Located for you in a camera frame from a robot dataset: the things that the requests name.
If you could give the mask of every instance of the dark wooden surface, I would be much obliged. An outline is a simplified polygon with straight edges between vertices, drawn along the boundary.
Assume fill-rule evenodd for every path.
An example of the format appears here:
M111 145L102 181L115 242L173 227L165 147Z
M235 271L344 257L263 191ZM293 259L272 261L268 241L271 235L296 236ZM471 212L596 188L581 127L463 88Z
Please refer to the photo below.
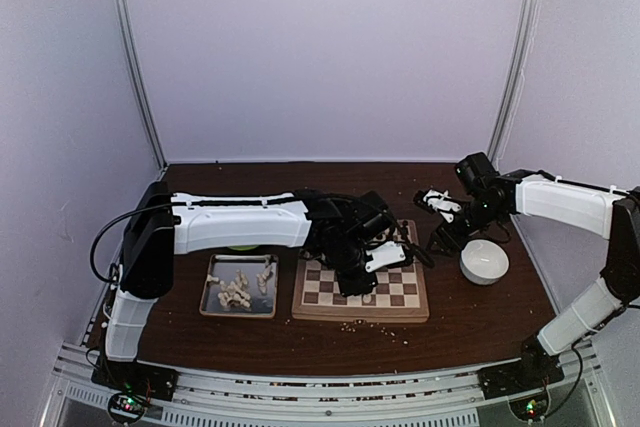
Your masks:
M172 191L193 194L274 194L305 187L348 194L376 190L398 218L416 221L422 245L440 219L413 206L414 193L433 185L463 195L451 164L175 165L166 180ZM354 375L512 358L524 338L551 320L553 310L515 233L505 249L510 269L493 286L468 282L457 258L438 257L435 269L425 269L431 310L426 324L365 324L348 330L341 330L342 323L291 318L293 251L269 250L281 261L273 320L203 317L198 305L213 251L176 257L175 286L151 313L140 359L253 374Z

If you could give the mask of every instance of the black joint housing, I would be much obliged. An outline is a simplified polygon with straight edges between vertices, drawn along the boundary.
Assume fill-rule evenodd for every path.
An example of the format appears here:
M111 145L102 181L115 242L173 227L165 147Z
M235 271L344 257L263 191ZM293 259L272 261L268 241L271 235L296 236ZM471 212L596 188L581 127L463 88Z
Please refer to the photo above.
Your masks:
M467 155L456 164L455 169L465 192L474 197L487 189L489 182L500 175L484 152Z
M625 199L613 203L607 261L600 275L609 291L627 305L640 297L640 207L636 187Z
M138 209L171 203L166 182L154 182ZM124 229L120 288L140 299L157 299L173 287L175 230L171 207L143 212Z

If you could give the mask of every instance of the chessboard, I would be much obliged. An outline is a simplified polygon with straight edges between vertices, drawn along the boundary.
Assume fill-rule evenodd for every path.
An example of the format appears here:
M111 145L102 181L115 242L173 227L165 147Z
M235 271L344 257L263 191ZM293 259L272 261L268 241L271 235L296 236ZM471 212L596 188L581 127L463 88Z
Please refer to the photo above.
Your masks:
M406 222L409 239L417 242L415 222ZM336 322L358 319L390 323L427 321L429 303L420 262L415 260L409 266L383 268L376 276L378 285L371 294L343 297L333 270L315 260L300 260L291 315L294 319Z

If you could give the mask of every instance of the wire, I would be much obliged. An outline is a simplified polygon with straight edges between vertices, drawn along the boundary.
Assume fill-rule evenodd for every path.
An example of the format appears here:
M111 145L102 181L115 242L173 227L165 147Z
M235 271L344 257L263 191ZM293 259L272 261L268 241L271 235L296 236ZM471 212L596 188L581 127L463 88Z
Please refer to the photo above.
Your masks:
M113 278L107 278L103 276L100 272L98 272L98 268L96 267L96 263L95 263L95 255L96 255L96 249L98 248L98 243L100 242L100 239L102 239L104 234L106 234L109 231L109 229L111 229L117 223L122 222L123 220L128 219L130 217L133 217L134 215L143 214L145 212L152 212L154 210L167 209L174 205L186 205L186 204L184 202L174 203L174 204L169 203L169 204L160 204L160 205L154 205L151 207L143 207L141 209L132 210L130 212L127 212L126 214L119 215L118 217L110 221L107 225L102 227L102 229L100 229L100 232L98 232L98 235L96 235L96 237L93 239L93 243L91 244L91 250L89 251L89 264L91 265L91 272L93 272L93 275L95 275L98 280L104 283L107 283L107 284L115 283Z
M582 379L582 372L584 371L584 361L582 360L582 355L580 355L580 352L578 352L578 349L576 349L576 345L578 345L578 343L581 340L582 339L578 339L571 345L571 350L573 351L574 354L576 354L576 356L578 357L578 362L580 363L580 369L578 370L578 377L576 378L576 381L571 387L571 390L569 391L569 393L566 395L564 399L562 399L562 402L560 402L554 410L544 415L545 420L551 417L552 415L555 415L562 407L564 407L564 405L569 401L573 393L578 388L578 384L580 384L580 380Z
M98 350L100 350L99 347L92 347L84 353L84 358L87 359L87 362L93 367L93 370L98 370L98 364L94 364L93 362L91 362L91 360L89 359L89 354Z
M507 229L502 222L496 222L496 225L507 235L507 237L505 239L496 239L486 235L484 238L496 244L508 244L511 242L511 232L509 232L509 229Z

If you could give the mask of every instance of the white wall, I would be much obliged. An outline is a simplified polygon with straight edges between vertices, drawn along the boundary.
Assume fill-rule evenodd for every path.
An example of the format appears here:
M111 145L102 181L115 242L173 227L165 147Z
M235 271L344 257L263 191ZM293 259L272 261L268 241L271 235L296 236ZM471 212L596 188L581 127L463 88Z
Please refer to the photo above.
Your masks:
M170 161L486 149L521 0L128 0Z
M525 86L501 171L640 185L640 0L542 0ZM538 219L523 226L561 306L604 266L597 236ZM637 426L640 315L596 337L623 426Z
M94 234L156 169L113 1L0 0L0 12L0 417L20 427L97 300Z

